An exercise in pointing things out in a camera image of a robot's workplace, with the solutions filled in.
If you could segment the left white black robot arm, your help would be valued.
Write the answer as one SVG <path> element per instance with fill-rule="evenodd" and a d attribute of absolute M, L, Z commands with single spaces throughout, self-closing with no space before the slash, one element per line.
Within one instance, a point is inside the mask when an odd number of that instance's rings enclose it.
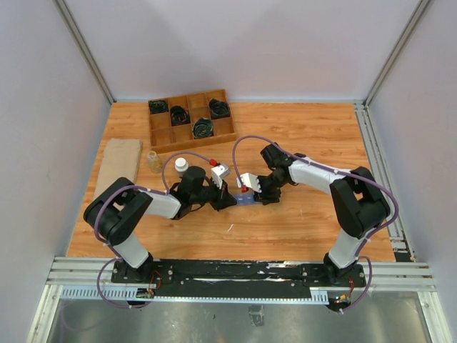
<path fill-rule="evenodd" d="M 127 267 L 129 276 L 143 283 L 153 275 L 154 259 L 134 234 L 141 218 L 149 215 L 180 220 L 194 205 L 206 204 L 220 211 L 237 205 L 237 200 L 223 179 L 216 181 L 201 167 L 191 166 L 167 192 L 120 177 L 87 206 L 83 218 L 96 238 Z"/>

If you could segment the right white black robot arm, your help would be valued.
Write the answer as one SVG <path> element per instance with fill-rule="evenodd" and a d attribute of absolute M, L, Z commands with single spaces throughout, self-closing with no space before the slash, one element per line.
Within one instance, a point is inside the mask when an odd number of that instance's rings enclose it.
<path fill-rule="evenodd" d="M 363 239 L 379 227 L 391 209 L 371 172 L 365 167 L 337 169 L 306 156 L 289 156 L 274 144 L 261 150 L 271 173 L 254 178 L 254 199 L 263 205 L 280 201 L 281 188 L 303 184 L 331 196 L 340 232 L 323 258 L 324 279 L 343 284 L 358 260 Z"/>

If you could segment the blue weekly pill organizer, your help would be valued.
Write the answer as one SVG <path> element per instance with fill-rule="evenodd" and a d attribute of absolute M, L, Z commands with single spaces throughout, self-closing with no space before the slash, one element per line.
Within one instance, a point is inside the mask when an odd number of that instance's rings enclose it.
<path fill-rule="evenodd" d="M 233 197 L 237 206 L 260 204 L 260 202 L 256 201 L 254 194 L 235 194 Z"/>

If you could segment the clear jar of yellow pills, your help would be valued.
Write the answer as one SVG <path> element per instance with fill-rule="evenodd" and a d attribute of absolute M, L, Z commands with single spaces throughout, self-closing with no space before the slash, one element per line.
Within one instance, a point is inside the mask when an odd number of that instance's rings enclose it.
<path fill-rule="evenodd" d="M 151 172 L 154 174 L 160 174 L 162 172 L 163 162 L 156 151 L 150 151 L 146 156 L 146 161 Z"/>

